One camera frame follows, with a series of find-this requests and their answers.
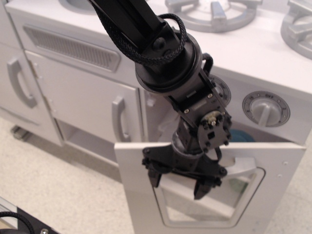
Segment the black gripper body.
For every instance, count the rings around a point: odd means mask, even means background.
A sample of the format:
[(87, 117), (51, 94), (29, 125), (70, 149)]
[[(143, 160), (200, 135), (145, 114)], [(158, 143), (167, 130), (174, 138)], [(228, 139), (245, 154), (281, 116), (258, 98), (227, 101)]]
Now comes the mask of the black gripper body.
[(142, 164), (157, 169), (162, 175), (175, 173), (184, 177), (208, 180), (213, 187), (221, 185), (221, 179), (227, 174), (217, 160), (208, 159), (204, 153), (183, 154), (172, 144), (147, 147), (142, 150)]

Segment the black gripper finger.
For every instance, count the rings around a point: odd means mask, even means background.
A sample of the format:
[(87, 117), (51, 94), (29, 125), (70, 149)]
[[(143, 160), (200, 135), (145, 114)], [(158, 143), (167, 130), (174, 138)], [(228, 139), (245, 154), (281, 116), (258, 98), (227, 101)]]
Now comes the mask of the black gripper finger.
[(198, 179), (194, 188), (194, 200), (202, 199), (207, 193), (211, 191), (213, 184), (208, 180)]
[(148, 177), (149, 177), (151, 185), (154, 188), (157, 188), (159, 186), (161, 176), (162, 176), (162, 173), (160, 173), (157, 169), (153, 167), (148, 168)]

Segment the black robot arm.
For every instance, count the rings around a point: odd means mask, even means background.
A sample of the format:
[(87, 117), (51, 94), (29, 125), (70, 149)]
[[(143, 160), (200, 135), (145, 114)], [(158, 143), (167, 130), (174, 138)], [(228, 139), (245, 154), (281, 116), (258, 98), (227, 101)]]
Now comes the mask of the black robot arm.
[(194, 198), (203, 198), (227, 175), (219, 164), (220, 146), (231, 139), (231, 116), (209, 79), (213, 58), (201, 52), (177, 15), (158, 16), (143, 0), (91, 5), (115, 46), (135, 63), (139, 84), (179, 114), (171, 144), (143, 150), (151, 185), (175, 173), (194, 179)]

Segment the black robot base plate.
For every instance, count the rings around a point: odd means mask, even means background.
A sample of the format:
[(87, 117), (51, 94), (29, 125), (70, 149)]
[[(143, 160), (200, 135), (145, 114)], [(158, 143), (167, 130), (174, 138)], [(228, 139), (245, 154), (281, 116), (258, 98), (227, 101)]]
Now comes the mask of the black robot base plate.
[(15, 206), (8, 209), (1, 205), (0, 221), (5, 225), (0, 228), (1, 234), (59, 234), (54, 228)]

